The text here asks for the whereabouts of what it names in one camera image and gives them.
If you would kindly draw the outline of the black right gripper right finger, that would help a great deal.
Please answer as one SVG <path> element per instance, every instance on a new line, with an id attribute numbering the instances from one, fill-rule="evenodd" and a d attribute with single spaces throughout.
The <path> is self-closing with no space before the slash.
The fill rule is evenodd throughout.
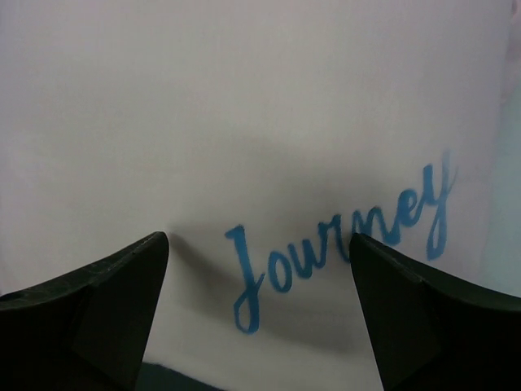
<path id="1" fill-rule="evenodd" d="M 518 390 L 520 299 L 350 239 L 353 279 L 386 390 Z"/>

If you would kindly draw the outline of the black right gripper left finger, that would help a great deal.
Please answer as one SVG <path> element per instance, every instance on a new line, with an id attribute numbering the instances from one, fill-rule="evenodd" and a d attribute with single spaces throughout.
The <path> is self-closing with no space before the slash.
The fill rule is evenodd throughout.
<path id="1" fill-rule="evenodd" d="M 132 390 L 169 258 L 164 232 L 1 297 L 3 390 Z"/>

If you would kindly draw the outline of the pink purple Elsa pillowcase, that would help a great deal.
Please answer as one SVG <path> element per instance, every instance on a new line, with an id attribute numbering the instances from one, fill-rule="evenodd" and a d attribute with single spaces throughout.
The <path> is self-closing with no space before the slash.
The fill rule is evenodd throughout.
<path id="1" fill-rule="evenodd" d="M 4 1 L 1 289 L 173 237 L 148 358 L 366 356 L 348 238 L 486 241 L 511 1 Z"/>

